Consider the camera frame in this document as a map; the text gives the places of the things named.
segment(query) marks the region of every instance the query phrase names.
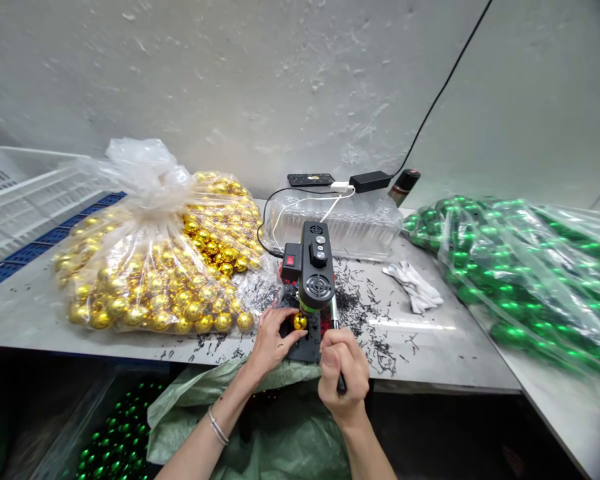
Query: black power adapter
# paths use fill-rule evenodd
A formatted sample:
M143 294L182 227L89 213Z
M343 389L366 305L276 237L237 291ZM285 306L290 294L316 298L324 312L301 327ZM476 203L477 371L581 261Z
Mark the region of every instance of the black power adapter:
M355 187L356 193L380 190L388 187L390 182L391 175L380 170L354 175L349 179L349 184Z

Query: machine base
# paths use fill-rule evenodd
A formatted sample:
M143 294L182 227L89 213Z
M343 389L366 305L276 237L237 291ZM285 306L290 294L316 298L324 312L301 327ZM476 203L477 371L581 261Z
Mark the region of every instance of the machine base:
M298 288L295 285L286 283L280 308L299 308L299 306ZM288 318L280 326L280 336L282 338L293 331L291 321L292 318ZM308 363L320 363L320 342L322 342L320 312L307 315L307 331L309 333L290 348L286 358Z

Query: speaker grille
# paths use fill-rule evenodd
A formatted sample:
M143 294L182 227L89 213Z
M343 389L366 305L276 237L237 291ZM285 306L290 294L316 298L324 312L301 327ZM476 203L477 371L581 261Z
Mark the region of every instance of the speaker grille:
M326 278L322 275L312 275L308 278L307 291L316 298L328 297L331 293L331 286Z

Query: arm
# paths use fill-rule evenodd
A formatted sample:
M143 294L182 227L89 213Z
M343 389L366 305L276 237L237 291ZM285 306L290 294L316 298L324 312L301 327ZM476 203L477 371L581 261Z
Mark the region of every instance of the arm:
M364 352L346 330L328 330L320 350L318 394L342 432L353 480L397 480L365 412L369 363ZM340 372L347 382L347 393L342 396L336 392Z
M284 319L297 312L296 309L269 308L260 316L258 334L249 359L211 408L227 438L260 381L285 358L291 346L307 334L306 331L294 331L284 339L280 337L280 325ZM209 415L205 415L160 470L156 480L207 480L223 448L213 431Z

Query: black cable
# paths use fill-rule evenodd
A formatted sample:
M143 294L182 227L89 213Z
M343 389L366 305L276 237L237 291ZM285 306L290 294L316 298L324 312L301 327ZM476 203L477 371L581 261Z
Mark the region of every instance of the black cable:
M334 193L338 193L338 192L314 192L311 190L305 190L305 189L299 189L296 187L285 187L283 189L280 190L276 190L275 192L273 192L272 194L270 194L269 198L267 199L267 201L265 202L265 207L262 209L262 223L258 226L258 230L256 230L255 234L256 237L258 237L258 242L260 243L260 245L262 245L262 248L264 248L264 250L267 251L268 254L273 255L276 258L284 258L284 254L282 253L278 253L272 250L269 250L268 248L266 248L265 244L262 243L262 240L260 240L260 229L262 228L262 226L265 224L265 220L267 218L267 205L269 204L269 201L273 198L274 195L276 195L277 193L280 193L284 190L300 190L303 192L307 192L307 193L313 193L315 195L332 195Z
M411 154L411 150L413 150L413 146L415 145L416 140L418 140L418 136L420 135L422 128L424 128L425 123L427 122L427 119L429 118L429 114L432 112L433 108L435 107L436 102L438 102L438 98L440 98L440 95L442 95L442 92L444 92L445 88L447 88L447 84L449 83L449 80L451 80L451 77L453 76L453 72L455 72L455 68L458 66L458 63L460 63L460 59L465 54L465 50L469 46L471 39L473 38L473 35L475 34L476 30L478 30L480 23L482 23L482 19L485 17L487 10L489 10L489 7L491 6L492 1L493 0L489 0L487 2L487 6L482 11L482 15L480 15L480 18L478 18L478 23L475 24L475 27L473 28L469 38L467 39L465 46L462 47L462 50L460 51L460 55L458 56L457 60L453 64L453 68L451 69L451 72L450 72L449 76L447 77L445 84L442 86L442 89L440 90L440 92L438 92L438 95L436 95L435 99L433 100L433 103L431 104L429 111L425 115L425 119L422 120L422 124L420 124L420 128L418 128L418 131L416 132L415 137L413 138L413 142L411 142L411 146L409 148L409 151L407 152L407 156L405 157L404 161L402 162L402 165L400 165L400 168L398 168L398 170L391 176L391 178L394 178L398 173L400 173L402 171L402 168L404 168L404 166L407 162L407 159L409 158L409 155Z

